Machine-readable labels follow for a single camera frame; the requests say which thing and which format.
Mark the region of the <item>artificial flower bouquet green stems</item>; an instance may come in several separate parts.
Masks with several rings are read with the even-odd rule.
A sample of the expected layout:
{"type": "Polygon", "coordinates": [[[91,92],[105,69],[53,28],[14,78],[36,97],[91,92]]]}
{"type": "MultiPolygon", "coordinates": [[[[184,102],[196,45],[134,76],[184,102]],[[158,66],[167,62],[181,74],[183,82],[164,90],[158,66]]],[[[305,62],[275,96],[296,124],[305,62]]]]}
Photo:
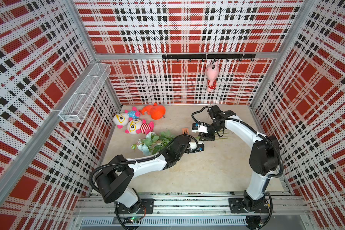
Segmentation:
{"type": "Polygon", "coordinates": [[[150,132],[145,138],[139,139],[136,144],[133,144],[131,149],[141,151],[144,156],[150,156],[162,150],[173,138],[174,135],[169,130],[160,134],[150,132]]]}

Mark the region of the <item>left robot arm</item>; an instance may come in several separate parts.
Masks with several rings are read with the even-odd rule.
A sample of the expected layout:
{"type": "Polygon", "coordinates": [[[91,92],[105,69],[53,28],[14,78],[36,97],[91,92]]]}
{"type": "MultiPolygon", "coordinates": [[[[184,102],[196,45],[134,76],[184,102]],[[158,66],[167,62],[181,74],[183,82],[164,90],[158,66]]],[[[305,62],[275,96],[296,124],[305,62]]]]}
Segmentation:
{"type": "Polygon", "coordinates": [[[142,200],[130,182],[147,173],[163,171],[176,165],[184,154],[199,153],[204,143],[188,134],[178,135],[157,153],[137,159],[117,155],[108,164],[95,168],[89,175],[89,184],[100,193],[106,204],[123,205],[128,213],[137,213],[142,200]]]}

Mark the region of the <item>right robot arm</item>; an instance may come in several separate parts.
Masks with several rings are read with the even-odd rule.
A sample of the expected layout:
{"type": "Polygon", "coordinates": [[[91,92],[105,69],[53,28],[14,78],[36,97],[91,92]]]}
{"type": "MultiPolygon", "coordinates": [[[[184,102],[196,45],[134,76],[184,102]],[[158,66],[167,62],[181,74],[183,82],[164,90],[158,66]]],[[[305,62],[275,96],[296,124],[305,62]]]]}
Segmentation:
{"type": "Polygon", "coordinates": [[[214,141],[216,136],[221,137],[220,131],[227,129],[251,148],[249,165],[252,176],[239,209],[248,213],[264,211],[269,182],[272,178],[281,177],[284,171],[278,139],[256,131],[236,113],[231,110],[221,111],[217,105],[205,106],[193,112],[191,117],[194,120],[192,132],[198,132],[201,141],[214,141]]]}

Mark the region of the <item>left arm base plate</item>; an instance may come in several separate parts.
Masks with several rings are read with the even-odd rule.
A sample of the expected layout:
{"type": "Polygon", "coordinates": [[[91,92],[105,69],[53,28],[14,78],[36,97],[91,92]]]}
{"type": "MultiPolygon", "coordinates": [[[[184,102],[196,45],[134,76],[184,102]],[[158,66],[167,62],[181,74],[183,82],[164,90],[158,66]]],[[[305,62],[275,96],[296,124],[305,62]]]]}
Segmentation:
{"type": "Polygon", "coordinates": [[[152,214],[154,209],[154,199],[153,198],[143,198],[141,201],[138,201],[136,204],[127,208],[121,203],[116,204],[116,210],[118,214],[152,214]]]}

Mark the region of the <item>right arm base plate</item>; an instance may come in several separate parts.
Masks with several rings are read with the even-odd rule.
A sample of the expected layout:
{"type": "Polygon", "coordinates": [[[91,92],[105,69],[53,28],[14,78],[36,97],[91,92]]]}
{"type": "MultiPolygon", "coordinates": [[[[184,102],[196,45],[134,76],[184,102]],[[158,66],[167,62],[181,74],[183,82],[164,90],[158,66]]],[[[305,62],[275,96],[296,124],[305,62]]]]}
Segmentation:
{"type": "Polygon", "coordinates": [[[269,207],[264,198],[254,201],[250,198],[244,199],[243,197],[229,198],[229,208],[233,214],[269,213],[269,207]]]}

